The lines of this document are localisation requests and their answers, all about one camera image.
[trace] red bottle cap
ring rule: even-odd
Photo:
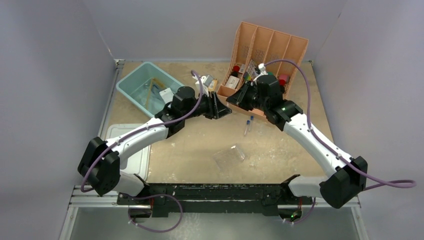
[[[233,72],[239,72],[240,71],[240,67],[239,66],[237,66],[237,65],[235,65],[233,68],[232,68],[232,70],[233,70]]]
[[[280,86],[284,86],[284,85],[287,83],[287,79],[288,79],[288,78],[289,78],[289,76],[284,75],[284,74],[281,74],[281,75],[278,77],[278,81],[279,81]]]

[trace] label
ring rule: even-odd
[[[228,81],[226,82],[225,86],[227,88],[236,89],[237,84],[239,84],[240,78],[235,76],[229,76]]]
[[[214,79],[214,80],[212,80],[212,82],[207,87],[207,90],[209,92],[215,91],[215,88],[216,88],[217,85],[218,85],[218,80]]]
[[[239,72],[239,73],[241,73],[241,74],[242,74],[242,73],[244,73],[244,72],[245,72],[245,67],[246,67],[246,66],[245,66],[244,64],[242,64],[242,65],[240,66],[240,70],[238,70],[238,72]]]

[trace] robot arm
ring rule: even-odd
[[[85,176],[95,159],[103,151],[112,147],[103,156],[103,159],[94,166],[88,176],[88,182],[100,196],[110,191],[137,196],[147,183],[138,175],[128,174],[120,170],[120,165],[141,149],[167,139],[184,128],[185,119],[152,128],[149,128],[149,126],[176,120],[186,115],[193,109],[196,102],[194,89],[188,86],[180,87],[174,94],[172,101],[167,103],[160,112],[142,126],[121,136],[106,140],[99,137],[93,138],[79,163],[78,172]],[[208,119],[220,119],[231,112],[230,108],[218,100],[215,92],[205,92],[200,104],[188,118],[203,115]]]
[[[360,156],[353,158],[340,150],[311,124],[322,142],[337,150],[339,155],[334,155],[325,148],[313,136],[302,109],[294,102],[283,99],[275,76],[261,74],[254,81],[246,81],[236,93],[227,98],[227,102],[246,111],[261,109],[270,123],[294,138],[324,170],[325,177],[296,175],[290,178],[288,187],[294,196],[324,198],[328,204],[338,209],[364,189],[366,178],[353,171],[339,157],[343,156],[365,173],[368,169],[367,162]]]

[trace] small item in organizer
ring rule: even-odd
[[[238,72],[239,73],[244,73],[244,71],[245,71],[245,67],[246,67],[246,65],[244,65],[244,64],[242,64],[241,66],[240,66],[240,69],[238,70]]]
[[[234,76],[234,77],[238,77],[239,76],[239,71],[240,71],[240,67],[239,66],[237,66],[237,65],[235,65],[233,68],[232,68],[232,72],[231,72],[231,76]]]
[[[289,76],[286,74],[281,74],[280,76],[278,76],[278,82],[280,86],[284,86],[286,83],[289,82]]]
[[[226,172],[229,175],[232,175],[246,159],[246,155],[238,144],[233,144],[231,147],[227,147],[226,149],[213,154],[212,159],[216,162],[216,165],[221,172]]]
[[[227,88],[236,89],[239,84],[240,78],[235,76],[229,76],[228,81],[226,81],[225,86]]]
[[[159,94],[166,104],[169,102],[172,102],[172,99],[174,97],[174,93],[171,91],[171,88],[169,87],[165,90],[160,91]]]
[[[246,134],[248,133],[248,129],[250,128],[250,125],[251,125],[251,121],[247,120],[246,121],[246,129],[244,130],[244,136],[246,136]]]
[[[256,72],[256,68],[256,62],[251,59],[246,69],[246,73],[250,75],[251,79],[255,79],[257,76],[259,76],[259,73]]]
[[[244,80],[246,80],[246,81],[250,81],[250,80],[252,80],[251,76],[250,76],[250,75],[249,75],[249,73],[247,73],[247,72],[245,72],[245,73],[243,74],[243,79],[244,79]]]
[[[253,116],[250,116],[249,132],[252,131]]]

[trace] light blue plastic bin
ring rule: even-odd
[[[180,87],[184,86],[149,61],[143,62],[116,84],[116,89],[119,92],[151,118],[165,106],[165,102],[159,95],[159,91],[162,89],[155,85],[150,88],[153,78],[164,84],[165,88],[170,88],[174,94]]]

